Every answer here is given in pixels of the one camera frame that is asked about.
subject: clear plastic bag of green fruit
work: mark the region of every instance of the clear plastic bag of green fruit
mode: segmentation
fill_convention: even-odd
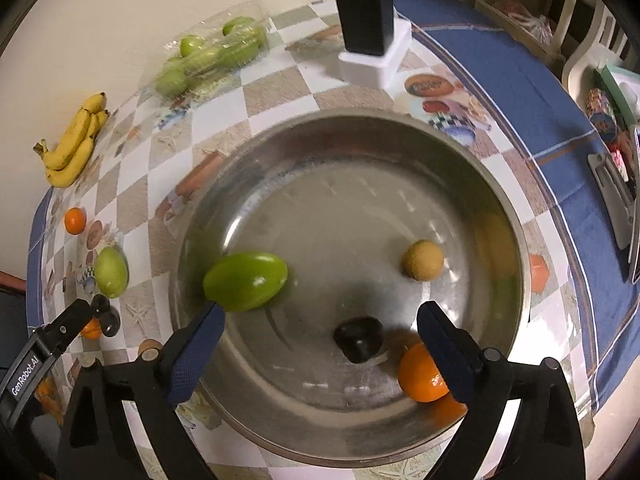
[[[229,74],[265,55],[269,27],[258,0],[229,7],[199,22],[164,46],[164,62],[152,87],[168,100],[211,93]]]

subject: white box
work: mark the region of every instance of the white box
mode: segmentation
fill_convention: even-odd
[[[342,80],[368,88],[383,89],[398,71],[411,44],[411,23],[394,19],[394,39],[384,56],[366,56],[343,51],[338,54]]]

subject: dark purple fruit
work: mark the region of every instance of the dark purple fruit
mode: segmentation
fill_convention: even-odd
[[[382,347],[382,323],[375,317],[357,317],[340,323],[334,341],[352,363],[371,359]]]
[[[98,322],[100,322],[100,328],[105,337],[113,337],[120,330],[120,316],[114,309],[100,314]]]
[[[100,317],[100,314],[110,310],[111,303],[106,296],[96,294],[91,301],[91,307],[95,310],[95,317]]]

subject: checkered tablecloth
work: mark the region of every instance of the checkered tablecloth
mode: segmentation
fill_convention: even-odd
[[[511,359],[537,364],[552,356],[561,362],[587,444],[593,430],[591,399],[567,254],[543,191],[501,129],[500,118],[417,40],[386,90],[341,81],[337,54],[344,43],[333,0],[274,16],[269,40],[269,54],[228,78],[213,98],[166,105],[148,90],[135,94],[103,128],[78,182],[54,190],[42,251],[44,322],[75,298],[92,297],[93,263],[106,245],[122,248],[130,271],[127,290],[112,301],[122,319],[120,332],[113,338],[76,339],[56,365],[62,397],[68,401],[76,360],[95,356],[105,364],[126,362],[137,357],[143,340],[165,342],[172,334],[168,284],[180,213],[226,156],[245,140],[295,116],[338,107],[382,108],[441,128],[467,146],[507,193],[530,253],[539,255],[548,270],[544,289],[532,295],[530,322]],[[72,206],[84,208],[88,219],[77,237],[67,234],[62,222]],[[126,409],[149,474],[164,478],[135,407]],[[446,445],[377,468],[325,469],[283,459],[250,443],[222,422],[197,392],[177,411],[221,480],[421,479]],[[482,474],[496,465],[513,418],[514,412],[506,415]]]

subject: yellow banana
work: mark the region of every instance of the yellow banana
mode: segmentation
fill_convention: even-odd
[[[91,114],[85,108],[80,108],[55,150],[50,152],[47,149],[47,143],[42,139],[39,144],[33,147],[33,151],[40,155],[48,170],[62,170],[86,137],[90,122]]]
[[[100,110],[96,116],[98,117],[98,131],[100,131],[104,126],[104,123],[107,122],[107,119],[109,118],[109,111]]]
[[[68,166],[61,171],[49,170],[45,172],[47,180],[53,187],[69,187],[82,173],[91,152],[94,150],[94,138],[87,137],[80,143],[76,153],[71,158]]]
[[[87,137],[95,139],[95,136],[98,134],[98,121],[98,115],[91,114],[91,118],[89,118],[89,127],[86,129],[86,133],[84,134],[85,139]]]
[[[82,108],[86,108],[87,110],[89,110],[90,114],[97,114],[98,112],[104,110],[105,103],[106,96],[104,95],[104,92],[101,92],[85,99],[84,103],[82,103]]]

